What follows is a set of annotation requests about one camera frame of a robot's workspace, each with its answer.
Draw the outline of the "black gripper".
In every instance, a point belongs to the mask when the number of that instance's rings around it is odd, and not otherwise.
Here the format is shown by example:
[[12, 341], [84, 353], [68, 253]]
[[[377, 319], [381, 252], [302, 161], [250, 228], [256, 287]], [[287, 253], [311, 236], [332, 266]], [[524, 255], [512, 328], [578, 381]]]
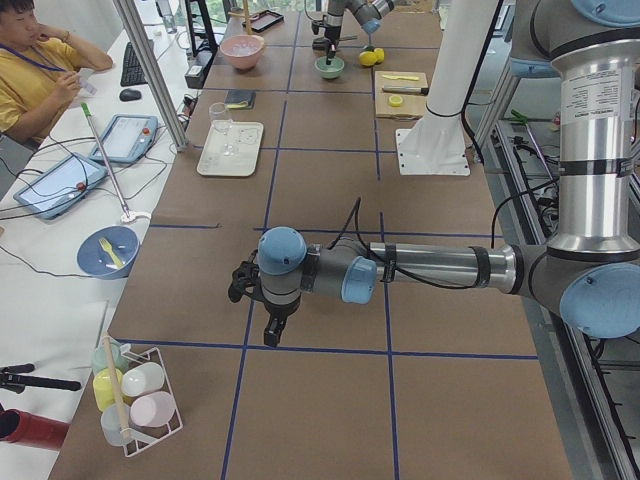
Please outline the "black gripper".
[[281, 332], [286, 327], [288, 317], [299, 308], [300, 296], [285, 304], [276, 304], [265, 296], [262, 296], [261, 301], [269, 313], [269, 320], [263, 332], [264, 344], [270, 348], [276, 348], [280, 343]]
[[334, 46], [338, 45], [339, 38], [340, 38], [340, 26], [330, 25], [328, 23], [325, 23], [324, 38], [328, 42], [328, 47], [326, 51], [326, 65], [331, 65], [332, 60], [334, 58]]

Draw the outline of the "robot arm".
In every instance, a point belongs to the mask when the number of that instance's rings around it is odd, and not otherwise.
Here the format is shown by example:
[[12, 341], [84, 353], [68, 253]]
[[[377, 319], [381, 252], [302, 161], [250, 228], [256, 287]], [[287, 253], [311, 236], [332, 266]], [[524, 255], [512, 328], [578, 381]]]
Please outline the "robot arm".
[[392, 0], [331, 0], [328, 2], [327, 12], [323, 15], [320, 26], [324, 28], [326, 40], [326, 59], [330, 64], [336, 55], [343, 17], [349, 11], [367, 34], [373, 34], [380, 26], [382, 19], [393, 11], [395, 4]]
[[445, 289], [496, 288], [536, 300], [596, 338], [639, 327], [639, 245], [627, 232], [635, 1], [520, 1], [512, 59], [517, 71], [549, 65], [560, 75], [559, 223], [543, 246], [446, 248], [340, 239], [307, 244], [276, 227], [258, 244], [254, 294], [269, 312], [276, 346], [303, 292], [364, 304], [376, 281], [411, 279]]

